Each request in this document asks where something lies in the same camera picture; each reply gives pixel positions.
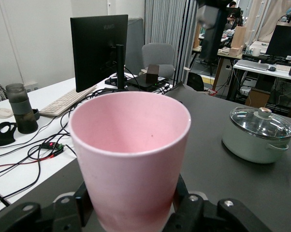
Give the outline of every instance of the white mouse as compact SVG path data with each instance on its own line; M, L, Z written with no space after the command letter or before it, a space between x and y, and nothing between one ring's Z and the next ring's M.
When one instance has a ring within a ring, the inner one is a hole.
M0 118L9 118L13 114L12 110L6 108L0 108Z

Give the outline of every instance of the wall socket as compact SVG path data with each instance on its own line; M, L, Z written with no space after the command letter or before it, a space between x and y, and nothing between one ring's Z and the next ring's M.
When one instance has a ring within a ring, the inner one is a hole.
M39 89L39 85L37 82L29 82L24 84L24 88L26 89L27 93L31 91L35 91Z

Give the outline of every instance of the black hair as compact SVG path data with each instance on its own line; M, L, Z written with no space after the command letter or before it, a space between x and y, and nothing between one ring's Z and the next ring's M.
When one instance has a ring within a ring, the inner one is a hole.
M237 5L237 2L232 1L231 3L229 3L229 7L232 7L233 5Z

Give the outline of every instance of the cup rim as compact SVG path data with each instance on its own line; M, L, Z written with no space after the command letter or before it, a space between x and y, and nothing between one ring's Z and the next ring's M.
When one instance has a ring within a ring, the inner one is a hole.
M123 92L116 92L116 93L111 93L111 94L130 94L130 93L138 93L138 94L155 94L155 93L149 93L149 92L137 92L137 91L123 91ZM189 132L189 129L190 129L190 126L191 126L191 116L190 116L190 113L189 113L189 110L182 104L180 103L179 101L177 101L176 99L173 99L169 96L165 96L165 95L161 95L161 94L155 94L157 96L160 96L160 97L164 97L164 98L169 98L170 100L176 102L176 104L180 105L180 107L183 108L183 110L186 112L187 116L188 116L188 122L187 122L187 125L185 127L185 129L183 130L183 132L175 139L173 140L172 142L164 145L164 146L161 146L159 148L156 148L156 149L152 149L152 150L148 150L148 151L142 151L142 152L131 152L131 153L128 153L128 152L115 152L115 151L107 151L107 150L103 150L103 149L99 149L99 148L96 148L96 147L93 147L87 143L84 143L83 142L83 146L90 150L90 151L93 151L95 153L98 153L98 154L103 154L103 155L107 155L107 156L111 156L111 157L127 157L127 158L132 158L132 157L142 157L142 156L148 156L148 155L151 155L151 154L154 154L154 153L158 153L162 150L165 150L166 148L168 147L171 147L173 146L174 144L178 143L183 137L185 137L185 135ZM93 99L90 99L86 102L90 102L90 101L93 101L97 98L103 98L103 97L106 97L107 94L104 94L104 95L101 95L101 96L97 96ZM76 107L76 109L73 111L72 115L70 116L70 119L68 121L68 125L69 125L69 130L70 130L70 134L71 134L71 137L73 140L76 140L78 141L78 143L81 143L81 139L79 138L79 136L77 136L74 131L73 131L73 128L72 128L72 120L73 120L73 117L75 115L75 112L77 112L81 107L84 107L84 105L86 104L86 102L82 105L79 105L78 107Z

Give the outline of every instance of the monitor brand logo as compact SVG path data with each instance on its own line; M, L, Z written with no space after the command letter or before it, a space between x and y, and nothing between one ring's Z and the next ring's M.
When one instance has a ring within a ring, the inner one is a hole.
M104 25L103 26L103 29L104 30L109 30L109 29L113 29L113 28L115 28L115 25L114 24L109 24L109 25Z

